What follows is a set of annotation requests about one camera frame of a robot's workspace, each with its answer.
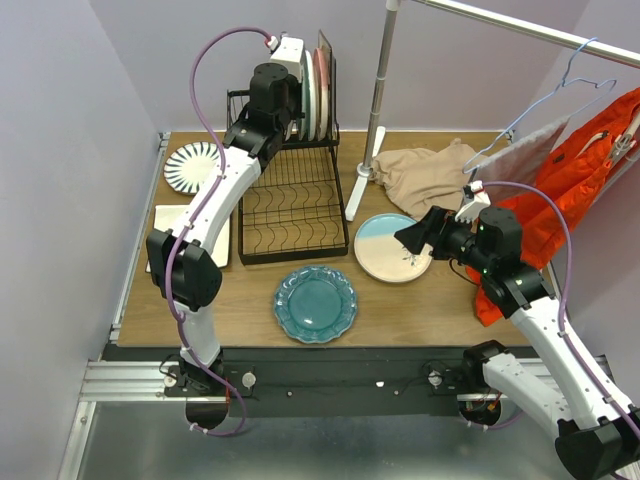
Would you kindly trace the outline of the large white black-rimmed plate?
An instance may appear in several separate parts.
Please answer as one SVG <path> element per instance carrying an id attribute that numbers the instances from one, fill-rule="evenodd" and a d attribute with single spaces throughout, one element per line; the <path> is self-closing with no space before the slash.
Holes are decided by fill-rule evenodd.
<path id="1" fill-rule="evenodd" d="M 161 231 L 166 231 L 186 209 L 187 205 L 157 205 L 155 207 L 153 227 Z M 220 269 L 225 268 L 229 264 L 231 251 L 230 240 L 231 218 L 228 218 L 217 237 L 211 254 L 213 261 Z"/>

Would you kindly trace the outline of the teal scalloped plate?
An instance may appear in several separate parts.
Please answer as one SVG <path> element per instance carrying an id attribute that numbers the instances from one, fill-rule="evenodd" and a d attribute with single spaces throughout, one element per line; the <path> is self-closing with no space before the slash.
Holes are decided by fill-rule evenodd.
<path id="1" fill-rule="evenodd" d="M 327 344 L 353 326 L 357 302 L 351 281 L 341 271 L 310 265 L 279 283 L 273 313 L 289 338 L 303 344 Z"/>

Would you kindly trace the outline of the white blue striped plate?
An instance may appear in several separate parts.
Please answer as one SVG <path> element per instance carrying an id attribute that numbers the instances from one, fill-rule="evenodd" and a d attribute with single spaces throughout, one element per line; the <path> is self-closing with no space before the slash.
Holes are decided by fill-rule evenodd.
<path id="1" fill-rule="evenodd" d="M 194 142 L 179 147 L 164 163 L 163 176 L 174 191 L 196 195 L 211 172 L 219 166 L 220 154 L 215 143 Z"/>

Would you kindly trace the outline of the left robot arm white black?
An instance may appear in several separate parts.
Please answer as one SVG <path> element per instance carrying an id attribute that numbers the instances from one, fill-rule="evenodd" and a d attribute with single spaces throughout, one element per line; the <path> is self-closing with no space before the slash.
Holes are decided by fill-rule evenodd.
<path id="1" fill-rule="evenodd" d="M 213 364 L 221 346 L 212 320 L 222 272 L 211 254 L 239 200 L 302 118 L 306 72 L 304 60 L 271 60 L 255 68 L 248 102 L 216 142 L 218 165 L 179 219 L 164 231 L 152 230 L 146 239 L 152 282 L 177 322 L 181 355 L 193 364 L 187 382 L 201 395 L 214 393 L 222 380 Z"/>

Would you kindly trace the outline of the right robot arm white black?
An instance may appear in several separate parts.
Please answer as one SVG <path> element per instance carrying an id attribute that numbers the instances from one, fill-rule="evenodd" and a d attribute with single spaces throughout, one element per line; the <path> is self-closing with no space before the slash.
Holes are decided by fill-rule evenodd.
<path id="1" fill-rule="evenodd" d="M 433 259 L 478 272 L 485 295 L 529 340 L 556 383 L 549 387 L 506 347 L 487 341 L 464 353 L 459 371 L 467 389 L 506 394 L 550 435 L 576 479 L 614 476 L 638 461 L 638 407 L 586 349 L 539 270 L 522 260 L 522 228 L 512 211 L 489 206 L 471 226 L 454 211 L 433 207 L 394 236 L 413 254 L 430 246 Z"/>

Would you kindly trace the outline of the mint green plate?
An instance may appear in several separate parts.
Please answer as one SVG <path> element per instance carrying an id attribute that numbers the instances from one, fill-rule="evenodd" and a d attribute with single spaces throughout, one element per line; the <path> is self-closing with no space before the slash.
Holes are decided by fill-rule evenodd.
<path id="1" fill-rule="evenodd" d="M 309 91 L 309 73 L 310 73 L 310 53 L 308 50 L 304 53 L 303 62 L 303 80 L 302 80 L 302 126 L 300 127 L 300 137 L 303 140 L 310 139 L 310 91 Z"/>

